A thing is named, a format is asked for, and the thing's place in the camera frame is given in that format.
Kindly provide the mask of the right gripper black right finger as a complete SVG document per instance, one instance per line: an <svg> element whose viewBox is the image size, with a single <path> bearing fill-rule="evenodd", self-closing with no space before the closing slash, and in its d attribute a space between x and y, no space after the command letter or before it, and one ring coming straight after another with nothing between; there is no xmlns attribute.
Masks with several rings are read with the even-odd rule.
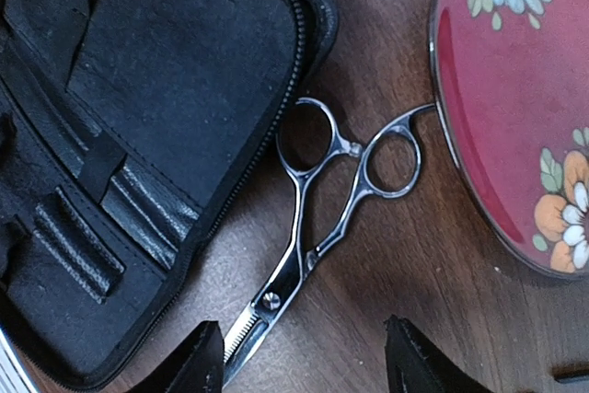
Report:
<svg viewBox="0 0 589 393"><path fill-rule="evenodd" d="M390 392L491 393L456 366L408 319L392 315L386 326Z"/></svg>

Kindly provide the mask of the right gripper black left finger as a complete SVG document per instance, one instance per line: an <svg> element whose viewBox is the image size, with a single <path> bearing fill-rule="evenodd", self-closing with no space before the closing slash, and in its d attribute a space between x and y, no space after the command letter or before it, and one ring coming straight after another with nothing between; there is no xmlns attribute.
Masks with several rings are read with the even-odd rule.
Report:
<svg viewBox="0 0 589 393"><path fill-rule="evenodd" d="M203 321L129 393L219 393L224 383L224 339L217 321Z"/></svg>

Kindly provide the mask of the silver thinning scissors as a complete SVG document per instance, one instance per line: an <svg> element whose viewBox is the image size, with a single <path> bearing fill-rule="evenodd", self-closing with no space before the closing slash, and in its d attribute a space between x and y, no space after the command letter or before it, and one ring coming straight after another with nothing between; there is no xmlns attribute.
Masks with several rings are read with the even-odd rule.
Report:
<svg viewBox="0 0 589 393"><path fill-rule="evenodd" d="M414 132L413 121L425 112L434 109L433 103L422 104L407 110L385 124L369 142L356 142L341 133L341 127L329 106L311 97L302 97L296 107L317 111L329 128L329 143L322 157L307 168L299 168L287 159L283 133L276 136L277 154L283 170L294 186L294 212L289 240L276 267L259 291L246 304L225 335L224 381L227 387L239 375L264 343L279 320L284 316L319 263L329 251L346 238L358 206L367 198L376 197L386 201L398 200L409 194L422 172L422 145ZM369 168L376 149L387 138L398 138L410 145L414 168L406 184L397 189L388 189L376 184ZM325 177L330 166L341 158L352 158L356 169L352 181L342 197L342 207L334 225L316 244L310 246L306 230L311 219L318 214L313 204L313 192Z"/></svg>

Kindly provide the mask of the black zippered tool case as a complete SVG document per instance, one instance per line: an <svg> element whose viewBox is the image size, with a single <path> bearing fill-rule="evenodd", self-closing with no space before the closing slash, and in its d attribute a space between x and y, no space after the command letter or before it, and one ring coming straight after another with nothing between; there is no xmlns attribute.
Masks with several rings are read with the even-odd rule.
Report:
<svg viewBox="0 0 589 393"><path fill-rule="evenodd" d="M107 386L181 292L333 0L1 0L1 335Z"/></svg>

